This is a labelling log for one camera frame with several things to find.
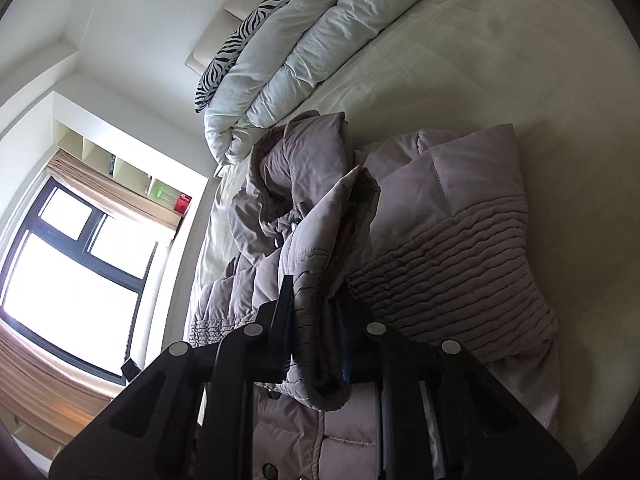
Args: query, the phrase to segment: padded headboard panel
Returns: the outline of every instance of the padded headboard panel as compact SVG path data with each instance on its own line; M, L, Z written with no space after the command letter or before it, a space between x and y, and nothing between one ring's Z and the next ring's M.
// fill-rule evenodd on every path
M263 0L226 0L193 48L185 65L201 75L226 39Z

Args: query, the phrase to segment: window pane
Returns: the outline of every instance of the window pane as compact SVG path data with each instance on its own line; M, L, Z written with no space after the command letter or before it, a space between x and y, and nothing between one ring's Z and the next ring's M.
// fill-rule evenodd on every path
M57 189L40 214L40 218L73 240L78 240L91 211L86 204Z
M137 299L30 234L4 310L50 343L120 375Z
M114 267L145 277L146 266L156 244L139 225L110 216L95 239L91 254Z

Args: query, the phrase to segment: silver screw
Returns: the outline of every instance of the silver screw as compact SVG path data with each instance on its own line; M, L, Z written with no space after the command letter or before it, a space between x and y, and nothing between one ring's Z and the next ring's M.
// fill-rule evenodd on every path
M176 341L171 346L169 346L169 354L174 355L176 357L185 355L189 351L189 345L184 341Z
M244 327L244 333L251 337L260 335L262 333L262 325L249 323Z
M447 339L442 342L442 350L447 354L458 354L461 349L460 343L453 341L453 339Z
M374 321L373 323L369 323L367 325L367 332L369 332L371 335L383 335L383 333L386 332L386 326L384 326L382 323Z

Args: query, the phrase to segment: window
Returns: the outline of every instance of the window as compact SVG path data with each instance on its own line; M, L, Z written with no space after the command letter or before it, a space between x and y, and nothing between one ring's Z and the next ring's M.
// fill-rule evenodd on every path
M0 271L0 316L70 364L124 384L120 366L157 246L51 178Z

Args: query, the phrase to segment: bed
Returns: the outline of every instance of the bed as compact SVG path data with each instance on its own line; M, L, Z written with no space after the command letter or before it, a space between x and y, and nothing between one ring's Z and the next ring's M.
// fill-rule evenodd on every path
M225 4L187 65L201 72L258 1ZM528 257L560 323L557 437L579 470L640 387L639 102L640 49L611 0L421 0L296 111L343 110L359 145L514 124ZM226 213L246 171L222 171L191 306L236 254Z

